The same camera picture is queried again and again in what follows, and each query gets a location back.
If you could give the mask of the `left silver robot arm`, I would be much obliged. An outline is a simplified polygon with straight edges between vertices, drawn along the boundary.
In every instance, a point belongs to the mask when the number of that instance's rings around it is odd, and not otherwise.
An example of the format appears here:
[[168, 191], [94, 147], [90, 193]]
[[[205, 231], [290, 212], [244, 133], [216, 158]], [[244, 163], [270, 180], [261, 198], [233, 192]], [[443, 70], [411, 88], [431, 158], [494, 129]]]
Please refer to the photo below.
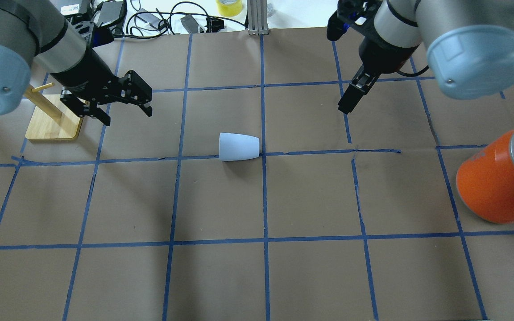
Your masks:
[[137, 72], [116, 76], [95, 47], [112, 40], [95, 24], [71, 24], [49, 0], [0, 0], [0, 115], [16, 110], [37, 63], [63, 85], [61, 102], [77, 117], [110, 125], [101, 106], [134, 104], [147, 116], [152, 88]]

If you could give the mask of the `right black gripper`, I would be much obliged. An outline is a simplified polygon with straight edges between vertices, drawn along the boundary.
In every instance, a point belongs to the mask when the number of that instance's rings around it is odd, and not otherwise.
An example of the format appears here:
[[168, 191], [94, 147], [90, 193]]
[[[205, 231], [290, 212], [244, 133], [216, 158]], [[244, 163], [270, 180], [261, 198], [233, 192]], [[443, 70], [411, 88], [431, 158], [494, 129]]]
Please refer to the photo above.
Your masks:
[[369, 38], [363, 39], [359, 47], [362, 67], [349, 82], [337, 104], [337, 109], [345, 115], [351, 113], [382, 74], [397, 73], [404, 77], [411, 77], [412, 75], [400, 69], [415, 51], [416, 47], [396, 47], [389, 43], [378, 43]]

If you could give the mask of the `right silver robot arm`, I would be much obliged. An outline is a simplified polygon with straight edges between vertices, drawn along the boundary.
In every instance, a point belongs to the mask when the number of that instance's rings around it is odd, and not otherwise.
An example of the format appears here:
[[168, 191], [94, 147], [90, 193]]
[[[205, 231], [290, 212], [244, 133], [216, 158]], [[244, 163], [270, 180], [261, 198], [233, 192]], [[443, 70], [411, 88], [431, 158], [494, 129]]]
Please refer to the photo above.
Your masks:
[[399, 73], [420, 45], [440, 90], [477, 99], [514, 85], [514, 0], [339, 0], [327, 38], [364, 39], [361, 67], [340, 98], [354, 110], [382, 74]]

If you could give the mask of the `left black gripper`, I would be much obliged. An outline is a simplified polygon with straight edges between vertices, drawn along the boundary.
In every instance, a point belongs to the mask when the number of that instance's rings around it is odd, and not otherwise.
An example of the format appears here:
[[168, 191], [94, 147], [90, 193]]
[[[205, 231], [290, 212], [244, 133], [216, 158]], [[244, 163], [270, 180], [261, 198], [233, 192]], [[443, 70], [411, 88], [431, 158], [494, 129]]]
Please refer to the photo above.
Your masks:
[[97, 103], [112, 102], [140, 105], [145, 115], [153, 116], [152, 87], [134, 70], [116, 76], [91, 47], [73, 67], [52, 77], [69, 90], [61, 92], [60, 101], [79, 118], [94, 118], [110, 126], [110, 116]]

